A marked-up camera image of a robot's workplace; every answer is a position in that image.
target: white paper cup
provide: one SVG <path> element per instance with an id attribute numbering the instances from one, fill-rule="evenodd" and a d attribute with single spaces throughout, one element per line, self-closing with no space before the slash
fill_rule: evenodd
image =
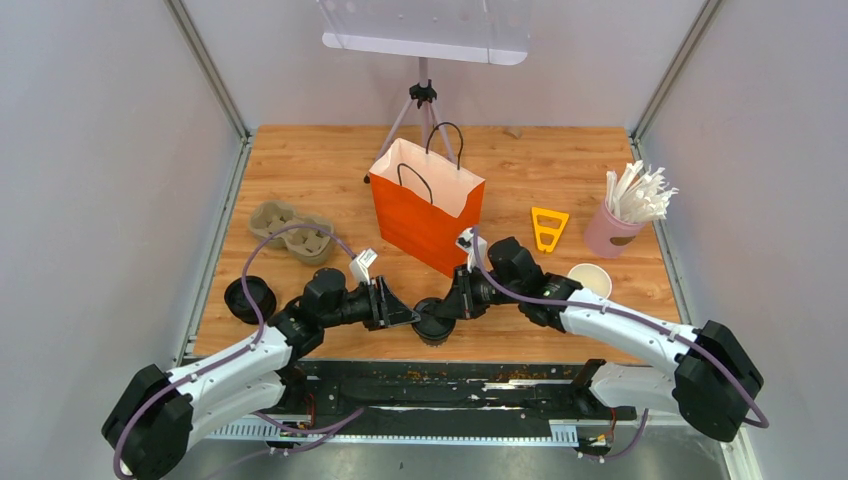
<path id="1" fill-rule="evenodd" d="M 603 268 L 594 263 L 575 265 L 568 272 L 568 278 L 577 280 L 594 293 L 609 298 L 612 293 L 612 279 Z"/>

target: pink cup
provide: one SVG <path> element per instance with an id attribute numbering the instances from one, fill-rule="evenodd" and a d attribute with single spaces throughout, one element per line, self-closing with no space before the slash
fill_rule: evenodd
<path id="1" fill-rule="evenodd" d="M 583 241 L 595 255 L 616 258 L 644 227 L 644 223 L 627 223 L 615 218 L 606 202 L 602 202 L 586 227 Z"/>

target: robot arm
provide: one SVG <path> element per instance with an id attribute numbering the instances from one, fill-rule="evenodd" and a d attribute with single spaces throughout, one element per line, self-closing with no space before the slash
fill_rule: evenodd
<path id="1" fill-rule="evenodd" d="M 457 240 L 469 260 L 456 268 L 448 295 L 443 300 L 426 299 L 416 306 L 421 321 L 413 328 L 419 335 L 425 330 L 432 338 L 436 325 L 449 325 L 452 330 L 451 321 L 477 318 L 490 305 L 517 304 L 518 310 L 537 325 L 600 340 L 649 365 L 631 367 L 590 361 L 579 377 L 588 387 L 591 401 L 611 408 L 634 406 L 680 413 L 711 438 L 727 442 L 736 436 L 748 404 L 715 366 L 679 341 L 688 340 L 716 357 L 754 398 L 762 388 L 763 378 L 727 327 L 709 321 L 697 329 L 649 317 L 595 295 L 567 277 L 543 273 L 514 237 L 495 242 L 488 250 L 493 267 L 488 276 L 517 297 L 524 297 L 524 301 L 493 287 L 481 270 L 484 266 L 474 261 L 473 241 L 470 229 Z M 479 237 L 477 241 L 477 248 L 484 250 L 485 242 Z M 529 301 L 534 299 L 572 305 Z M 650 328 L 622 313 L 636 314 L 646 323 L 662 328 Z"/>
<path id="2" fill-rule="evenodd" d="M 360 283 L 354 290 L 346 290 L 342 272 L 318 270 L 303 295 L 268 319 L 259 342 L 254 334 L 190 365 L 167 372 L 150 365 L 136 373 L 101 430 L 113 448 L 149 398 L 186 376 L 190 381 L 160 398 L 129 432 L 121 458 L 135 477 L 161 478 L 209 433 L 285 401 L 285 379 L 297 360 L 323 342 L 326 328 L 361 322 L 379 330 L 418 321 L 418 313 L 392 294 L 383 277 L 363 281 L 367 265 L 355 263 L 351 269 Z M 244 354 L 214 370 L 194 373 L 246 346 Z"/>

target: white label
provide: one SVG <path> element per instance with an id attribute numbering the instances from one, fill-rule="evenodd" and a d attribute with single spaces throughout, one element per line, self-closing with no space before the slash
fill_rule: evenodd
<path id="1" fill-rule="evenodd" d="M 373 249 L 367 248 L 359 254 L 359 258 L 357 261 L 360 263 L 360 265 L 363 265 L 364 267 L 368 268 L 371 266 L 372 263 L 374 263 L 374 260 L 376 259 L 377 252 L 375 252 Z"/>

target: orange paper bag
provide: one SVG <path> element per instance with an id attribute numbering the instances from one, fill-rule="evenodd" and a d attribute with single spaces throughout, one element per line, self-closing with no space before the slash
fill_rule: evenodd
<path id="1" fill-rule="evenodd" d="M 461 168 L 460 155 L 454 164 L 397 139 L 369 171 L 380 235 L 449 277 L 466 259 L 456 239 L 483 208 L 485 180 Z"/>

